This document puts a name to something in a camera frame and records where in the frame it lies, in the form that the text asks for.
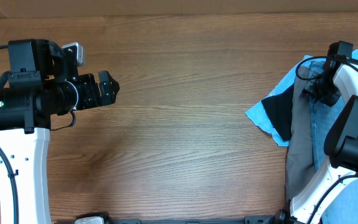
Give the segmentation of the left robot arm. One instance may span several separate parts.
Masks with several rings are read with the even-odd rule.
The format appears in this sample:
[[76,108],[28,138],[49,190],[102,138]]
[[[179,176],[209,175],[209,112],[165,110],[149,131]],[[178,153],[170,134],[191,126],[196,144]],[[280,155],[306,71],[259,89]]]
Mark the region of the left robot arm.
[[2,223],[50,223],[47,153],[53,115],[111,105],[119,83],[107,71],[80,75],[77,42],[12,40],[10,69],[0,76],[0,214]]

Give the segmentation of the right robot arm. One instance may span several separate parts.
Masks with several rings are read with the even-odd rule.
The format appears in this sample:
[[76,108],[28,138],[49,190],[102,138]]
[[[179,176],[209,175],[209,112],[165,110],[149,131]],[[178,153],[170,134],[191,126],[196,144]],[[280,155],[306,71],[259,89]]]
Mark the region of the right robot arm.
[[304,94],[327,106],[342,99],[345,107],[325,137],[323,164],[289,209],[277,213],[275,223],[319,223],[334,199],[358,179],[358,60],[352,51],[351,43],[332,43],[323,71],[306,78]]

